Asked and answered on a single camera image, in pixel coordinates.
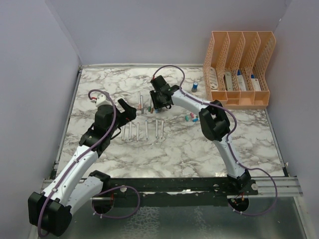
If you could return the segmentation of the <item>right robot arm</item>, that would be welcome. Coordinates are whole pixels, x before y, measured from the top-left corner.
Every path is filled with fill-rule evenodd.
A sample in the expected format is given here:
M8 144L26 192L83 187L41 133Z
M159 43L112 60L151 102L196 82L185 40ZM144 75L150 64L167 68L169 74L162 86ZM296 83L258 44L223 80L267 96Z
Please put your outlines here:
M170 86L162 76L151 80L150 96L155 109L176 105L199 117L203 135L217 147L227 170L229 189L240 195L247 189L250 173L241 166L241 159L232 147L230 121L220 101L209 102L184 92L178 85Z

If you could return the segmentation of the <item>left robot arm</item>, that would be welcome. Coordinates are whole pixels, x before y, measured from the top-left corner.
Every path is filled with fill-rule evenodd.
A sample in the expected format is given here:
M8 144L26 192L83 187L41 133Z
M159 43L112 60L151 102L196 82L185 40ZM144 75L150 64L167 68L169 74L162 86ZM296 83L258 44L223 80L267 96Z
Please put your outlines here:
M38 235L43 231L61 236L68 228L73 214L91 197L106 196L110 191L110 176L98 170L80 183L84 173L102 155L115 137L114 132L136 118L137 110L123 99L114 105L98 106L95 119L82 135L72 158L60 174L41 193L33 192L28 198L29 221L37 226Z

